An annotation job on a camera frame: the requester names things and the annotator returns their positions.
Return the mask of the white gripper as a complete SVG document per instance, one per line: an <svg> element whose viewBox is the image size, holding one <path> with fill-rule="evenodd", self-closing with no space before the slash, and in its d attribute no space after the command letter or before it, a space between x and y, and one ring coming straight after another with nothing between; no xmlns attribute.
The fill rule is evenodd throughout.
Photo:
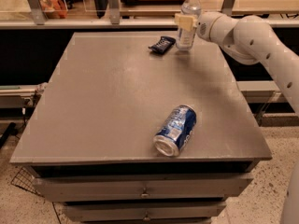
<svg viewBox="0 0 299 224"><path fill-rule="evenodd" d="M197 27L196 33L200 38L207 42L221 43L222 37L216 30L216 22L221 16L220 12L204 12L197 20L193 15L177 13L175 15L175 24L178 28L187 32Z"/></svg>

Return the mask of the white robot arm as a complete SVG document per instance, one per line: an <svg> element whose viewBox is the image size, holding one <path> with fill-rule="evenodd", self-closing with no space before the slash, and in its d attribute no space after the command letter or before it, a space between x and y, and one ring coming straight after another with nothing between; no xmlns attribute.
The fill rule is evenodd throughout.
<svg viewBox="0 0 299 224"><path fill-rule="evenodd" d="M206 12L197 19L177 15L175 23L194 30L240 63L261 63L295 112L299 112L298 55L287 48L265 20L256 16L233 19ZM298 129L264 128L274 159L259 165L258 178L213 224L299 224Z"/></svg>

